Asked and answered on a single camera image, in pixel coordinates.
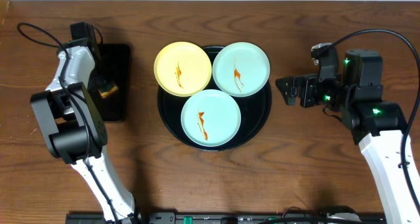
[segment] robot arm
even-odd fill
[[[109,103],[110,98],[105,97],[118,94],[118,86],[104,67],[93,26],[82,22],[70,28],[73,40],[63,44],[70,60],[65,64],[66,54],[59,49],[60,63],[52,83],[44,92],[31,97],[33,111],[50,153],[82,175],[102,206],[106,222],[137,223],[135,200],[110,161],[106,128],[96,107]],[[75,101],[64,92],[58,77],[63,79]]]
[[[311,50],[314,63],[319,66],[317,74],[277,79],[277,88],[287,105],[294,105],[300,97],[304,108],[323,104],[324,113],[326,109],[341,112],[341,117],[332,116],[351,131],[354,143],[366,158],[387,222],[420,223],[401,165],[402,131],[408,125],[398,104],[382,100],[381,56],[376,51],[347,51],[343,74],[339,74],[337,51],[330,45],[322,43]],[[418,196],[420,178],[409,137],[406,154],[409,177]]]
[[[380,136],[366,135],[359,143],[360,150],[375,179],[376,187],[387,223],[420,223],[413,199],[407,188],[404,174],[400,168],[400,130],[381,131]],[[420,177],[414,164],[410,138],[407,140],[408,172],[413,186],[420,195]]]

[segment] sauce drizzle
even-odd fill
[[[245,85],[242,83],[242,81],[241,81],[241,74],[238,72],[238,68],[236,67],[236,58],[235,58],[235,63],[234,63],[234,79],[235,79],[236,87],[238,87],[239,92],[242,93],[241,88],[243,88]],[[239,87],[237,79],[242,84],[242,87]]]
[[[177,76],[177,82],[178,82],[179,87],[184,89],[184,87],[181,85],[181,80],[180,80],[181,69],[179,68],[179,62],[178,62],[178,66],[175,68],[175,75]]]
[[[205,132],[205,129],[204,129],[203,115],[204,115],[204,112],[198,111],[198,119],[199,119],[199,122],[197,124],[198,124],[199,130],[201,131],[201,134],[203,135],[204,139],[205,140],[208,140],[209,139],[209,136],[207,135],[207,132]]]

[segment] wooden table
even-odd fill
[[[68,212],[101,211],[79,174],[49,154],[30,106],[31,95],[56,72],[56,50],[16,31],[17,23],[30,22],[67,41],[69,25],[79,21],[99,28],[106,43],[132,47],[128,118],[106,127],[112,162],[143,211],[276,213],[336,204],[383,211],[350,132],[320,107],[286,106],[274,81],[317,72],[311,46],[356,30],[396,30],[420,49],[420,3],[13,1],[0,31],[0,223],[63,223]],[[247,41],[267,53],[272,110],[254,139],[225,152],[204,152],[166,129],[153,63],[175,41]],[[400,103],[408,118],[418,84],[408,48],[393,36],[370,34],[339,45],[340,57],[351,48],[381,52],[383,98]],[[411,131],[417,157],[419,136],[417,119]]]

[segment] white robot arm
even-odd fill
[[[138,223],[135,200],[110,161],[106,128],[88,91],[89,87],[96,101],[106,104],[112,101],[103,98],[117,91],[117,86],[102,65],[93,26],[77,23],[71,31],[73,40],[60,44],[60,63],[52,83],[31,97],[33,111],[50,153],[82,175],[102,206],[106,222]],[[57,123],[57,118],[65,122]]]
[[[400,167],[402,133],[399,130],[381,131],[380,136],[366,135],[359,147],[369,164],[388,224],[420,223],[413,199],[407,188]],[[408,172],[417,196],[420,195],[420,177],[411,152],[410,138],[407,139],[406,155]]]

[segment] round black tray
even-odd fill
[[[211,63],[216,55],[223,49],[223,46],[203,47]],[[205,89],[220,90],[213,76]],[[241,125],[236,135],[227,143],[220,146],[208,147],[198,145],[185,134],[181,126],[181,111],[189,97],[178,97],[167,93],[160,86],[157,90],[157,105],[160,116],[168,130],[181,142],[194,148],[208,151],[222,151],[234,148],[251,140],[267,121],[271,109],[271,88],[269,82],[264,87],[248,97],[232,97],[241,110]]]

